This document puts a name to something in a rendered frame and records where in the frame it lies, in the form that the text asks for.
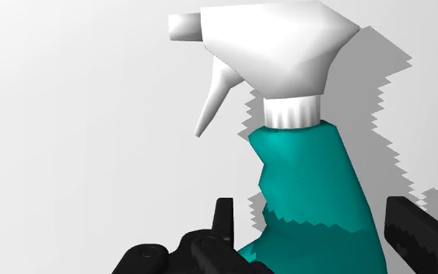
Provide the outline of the teal spray bottle white trigger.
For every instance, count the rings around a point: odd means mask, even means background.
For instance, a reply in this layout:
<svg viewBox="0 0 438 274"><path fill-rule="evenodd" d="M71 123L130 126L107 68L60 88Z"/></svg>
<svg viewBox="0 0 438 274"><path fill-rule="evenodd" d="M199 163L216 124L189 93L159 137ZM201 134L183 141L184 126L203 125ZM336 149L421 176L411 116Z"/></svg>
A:
<svg viewBox="0 0 438 274"><path fill-rule="evenodd" d="M357 24L319 1L204 7L172 15L169 36L212 54L201 135L227 93L248 83L263 97L264 124L248 140L263 168L266 226L243 247L274 274L387 274L369 204L321 96Z"/></svg>

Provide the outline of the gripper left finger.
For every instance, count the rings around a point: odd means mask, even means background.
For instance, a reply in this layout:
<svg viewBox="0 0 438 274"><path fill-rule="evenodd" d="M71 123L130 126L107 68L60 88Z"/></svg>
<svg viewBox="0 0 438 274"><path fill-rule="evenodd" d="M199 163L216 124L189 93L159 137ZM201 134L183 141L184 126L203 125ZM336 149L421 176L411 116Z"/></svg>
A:
<svg viewBox="0 0 438 274"><path fill-rule="evenodd" d="M233 199L218 198L212 227L186 233L173 252L161 244L128 249L111 274L274 274L234 248Z"/></svg>

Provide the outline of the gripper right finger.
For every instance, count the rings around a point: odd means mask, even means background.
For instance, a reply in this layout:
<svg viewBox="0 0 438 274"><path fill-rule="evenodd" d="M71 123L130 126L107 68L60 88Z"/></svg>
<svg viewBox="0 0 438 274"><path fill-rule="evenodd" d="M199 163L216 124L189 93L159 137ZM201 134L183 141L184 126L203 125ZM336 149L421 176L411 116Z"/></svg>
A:
<svg viewBox="0 0 438 274"><path fill-rule="evenodd" d="M415 274L438 274L438 220L404 196L389 196L384 237Z"/></svg>

